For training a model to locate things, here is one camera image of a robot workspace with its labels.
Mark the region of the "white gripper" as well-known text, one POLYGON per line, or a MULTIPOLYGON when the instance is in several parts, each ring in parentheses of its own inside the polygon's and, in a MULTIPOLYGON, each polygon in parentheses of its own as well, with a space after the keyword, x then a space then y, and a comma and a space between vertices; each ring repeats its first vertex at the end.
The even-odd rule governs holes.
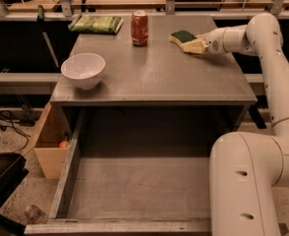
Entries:
POLYGON ((207 51, 211 54, 223 54, 223 34, 223 29, 214 29, 207 33, 197 34, 197 39, 183 44, 183 51, 194 54, 204 54, 207 51))

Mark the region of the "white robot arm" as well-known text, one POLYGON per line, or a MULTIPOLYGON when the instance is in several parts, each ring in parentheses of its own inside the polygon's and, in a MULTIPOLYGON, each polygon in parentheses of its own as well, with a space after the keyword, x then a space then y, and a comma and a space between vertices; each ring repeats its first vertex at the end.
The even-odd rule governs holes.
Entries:
POLYGON ((209 160, 212 236, 280 236, 271 188, 289 187, 289 62, 277 19, 220 28, 181 45, 194 54, 239 52, 260 58, 273 134, 220 137, 209 160))

